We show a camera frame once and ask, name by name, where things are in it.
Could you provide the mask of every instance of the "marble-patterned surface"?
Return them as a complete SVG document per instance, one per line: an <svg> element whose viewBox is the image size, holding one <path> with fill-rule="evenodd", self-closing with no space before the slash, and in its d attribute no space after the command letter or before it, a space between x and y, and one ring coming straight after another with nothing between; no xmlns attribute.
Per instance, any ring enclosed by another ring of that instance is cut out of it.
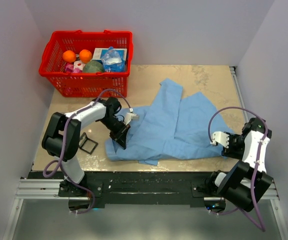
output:
<svg viewBox="0 0 288 240"><path fill-rule="evenodd" d="M165 78L183 86L183 96L190 96L201 91L218 109L228 106L240 106L230 68L222 65L132 65L128 79L127 100L132 107L150 105L154 100L160 85ZM91 98L65 98L54 91L49 107L41 141L54 112L72 112L91 101ZM227 125L241 132L244 118L241 111L232 109L222 112ZM92 155L79 150L77 157L85 171L229 171L237 162L235 159L222 157L203 158L196 160L160 160L158 166L139 164L137 161L110 161L105 152L105 140L109 130L100 123L94 122L82 132L99 143ZM53 160L47 151L38 146L33 171L41 171L46 164Z"/></svg>

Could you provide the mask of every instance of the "red plastic basket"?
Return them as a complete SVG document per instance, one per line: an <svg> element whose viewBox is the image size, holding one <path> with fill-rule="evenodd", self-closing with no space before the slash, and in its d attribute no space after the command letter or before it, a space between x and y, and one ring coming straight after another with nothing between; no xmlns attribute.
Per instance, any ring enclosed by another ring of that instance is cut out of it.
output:
<svg viewBox="0 0 288 240"><path fill-rule="evenodd" d="M109 47L127 49L125 72L64 72L63 52L72 50L78 54L81 50L87 49L93 53L95 48ZM46 77L64 97L97 97L105 89L114 89L126 97L132 57L132 33L129 31L55 31L45 47L38 72ZM119 98L120 96L114 92L105 92L103 97Z"/></svg>

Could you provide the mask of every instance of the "table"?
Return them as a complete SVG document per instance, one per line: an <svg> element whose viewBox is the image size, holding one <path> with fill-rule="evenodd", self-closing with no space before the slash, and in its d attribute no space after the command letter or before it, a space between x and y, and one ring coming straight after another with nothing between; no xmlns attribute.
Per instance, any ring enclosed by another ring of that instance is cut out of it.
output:
<svg viewBox="0 0 288 240"><path fill-rule="evenodd" d="M230 68L225 65L132 65L128 78L127 100L132 107L150 105L160 89L159 83L165 78L183 86L182 97L201 91L216 107L241 106L232 79ZM68 113L84 107L93 98L67 98L57 90L54 91L48 110L40 143L44 136L51 115L55 112ZM230 109L221 113L228 127L240 133L245 123L240 110ZM100 122L94 122L81 132L98 142L92 155L78 150L79 164L84 171L147 171L147 172L212 172L229 171L237 162L236 159L222 157L194 160L160 160L158 166L139 164L138 161L110 161L105 152L105 140L109 130ZM48 155L39 144L32 171L42 171L54 157Z"/></svg>

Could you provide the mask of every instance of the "small black square object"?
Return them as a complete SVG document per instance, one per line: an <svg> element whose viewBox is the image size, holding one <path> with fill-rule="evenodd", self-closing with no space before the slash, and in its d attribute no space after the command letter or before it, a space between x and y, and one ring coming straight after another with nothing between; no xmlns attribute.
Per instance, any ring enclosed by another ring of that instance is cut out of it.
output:
<svg viewBox="0 0 288 240"><path fill-rule="evenodd" d="M83 134L80 136L79 142L81 142L81 141L82 141L82 143L81 143L81 144L78 144L79 149L81 149L82 151L88 153L89 155L91 155L91 154L94 152L94 150L96 149L96 147L99 145L98 142L96 142L96 141L88 138L88 135L86 134L86 132L83 132ZM92 143L95 144L91 151L87 151L86 149L83 148L83 146L85 145L85 143L86 143L87 141L91 141Z"/></svg>

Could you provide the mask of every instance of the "blue cloth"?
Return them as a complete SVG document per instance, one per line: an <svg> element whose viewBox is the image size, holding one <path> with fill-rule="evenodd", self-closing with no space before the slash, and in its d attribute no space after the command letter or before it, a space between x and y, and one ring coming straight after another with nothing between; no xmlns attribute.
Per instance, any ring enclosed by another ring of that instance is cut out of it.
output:
<svg viewBox="0 0 288 240"><path fill-rule="evenodd" d="M160 83L160 90L151 106L134 107L139 120L130 123L126 149L111 138L105 142L111 161L139 160L157 165L160 159L201 159L221 156L221 146L211 146L208 124L217 111L201 93L181 99L183 88L170 79ZM125 115L128 108L119 114ZM211 131L232 132L221 115L212 121Z"/></svg>

